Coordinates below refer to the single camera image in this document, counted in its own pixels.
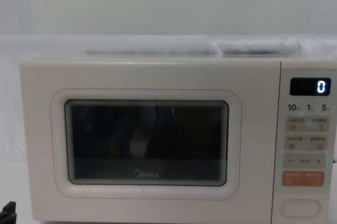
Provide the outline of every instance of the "button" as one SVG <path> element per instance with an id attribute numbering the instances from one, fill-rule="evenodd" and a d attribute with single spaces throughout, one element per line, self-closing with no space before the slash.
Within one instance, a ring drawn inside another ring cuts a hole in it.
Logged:
<path id="1" fill-rule="evenodd" d="M 327 135 L 286 135 L 284 149 L 298 151 L 325 151 L 328 148 Z"/>
<path id="2" fill-rule="evenodd" d="M 287 169 L 324 169 L 325 161 L 325 154 L 287 153 L 283 156 L 283 167 Z"/>
<path id="3" fill-rule="evenodd" d="M 288 218 L 313 218 L 321 211 L 316 200 L 288 200 L 281 206 L 281 213 Z"/>
<path id="4" fill-rule="evenodd" d="M 329 124 L 328 116 L 288 116 L 285 127 L 288 132 L 328 132 Z"/>
<path id="5" fill-rule="evenodd" d="M 323 171 L 283 171 L 283 186 L 312 186 L 321 187 L 324 185 Z"/>

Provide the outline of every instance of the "white table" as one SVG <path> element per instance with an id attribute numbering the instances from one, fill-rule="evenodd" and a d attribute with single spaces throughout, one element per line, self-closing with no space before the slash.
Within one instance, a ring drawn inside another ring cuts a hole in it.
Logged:
<path id="1" fill-rule="evenodd" d="M 5 206 L 9 201 L 17 203 L 17 224 L 75 224 L 75 222 L 33 220 L 26 161 L 0 161 L 0 207 Z M 337 164 L 333 166 L 329 224 L 337 224 Z"/>

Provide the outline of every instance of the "orange button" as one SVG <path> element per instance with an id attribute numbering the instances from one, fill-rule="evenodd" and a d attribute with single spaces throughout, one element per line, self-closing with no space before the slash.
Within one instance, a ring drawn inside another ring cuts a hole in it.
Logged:
<path id="1" fill-rule="evenodd" d="M 283 186 L 323 186 L 324 172 L 322 171 L 283 171 Z"/>

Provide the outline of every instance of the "white wall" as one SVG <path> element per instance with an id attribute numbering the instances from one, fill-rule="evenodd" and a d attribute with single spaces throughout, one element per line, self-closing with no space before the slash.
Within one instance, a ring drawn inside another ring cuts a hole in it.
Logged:
<path id="1" fill-rule="evenodd" d="M 0 34 L 19 32 L 16 0 L 0 0 Z"/>
<path id="2" fill-rule="evenodd" d="M 335 33 L 336 0 L 18 0 L 23 33 Z"/>

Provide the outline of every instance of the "digital display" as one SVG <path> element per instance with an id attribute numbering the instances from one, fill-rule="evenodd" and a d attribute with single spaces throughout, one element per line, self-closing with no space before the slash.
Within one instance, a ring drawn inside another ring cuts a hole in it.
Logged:
<path id="1" fill-rule="evenodd" d="M 290 95 L 292 96 L 328 96 L 330 94 L 330 78 L 292 78 Z"/>

